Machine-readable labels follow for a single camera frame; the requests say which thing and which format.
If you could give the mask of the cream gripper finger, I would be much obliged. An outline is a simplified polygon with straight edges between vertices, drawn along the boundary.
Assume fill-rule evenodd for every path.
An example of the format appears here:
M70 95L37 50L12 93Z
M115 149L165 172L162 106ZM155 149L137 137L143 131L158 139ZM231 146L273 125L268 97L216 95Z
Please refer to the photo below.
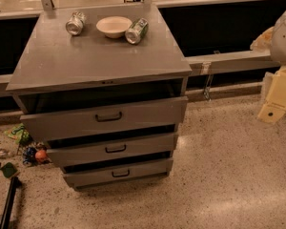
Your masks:
M265 73L262 93L264 101L257 118L276 123L286 114L286 66L275 73Z

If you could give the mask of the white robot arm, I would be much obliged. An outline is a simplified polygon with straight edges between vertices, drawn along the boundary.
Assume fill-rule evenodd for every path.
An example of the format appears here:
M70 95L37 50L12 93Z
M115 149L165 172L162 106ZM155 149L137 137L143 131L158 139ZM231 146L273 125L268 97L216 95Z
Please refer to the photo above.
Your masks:
M271 59L280 65L275 73L265 74L265 99L257 115L265 123L276 123L286 114L286 11L273 27L253 41L250 49L268 51Z

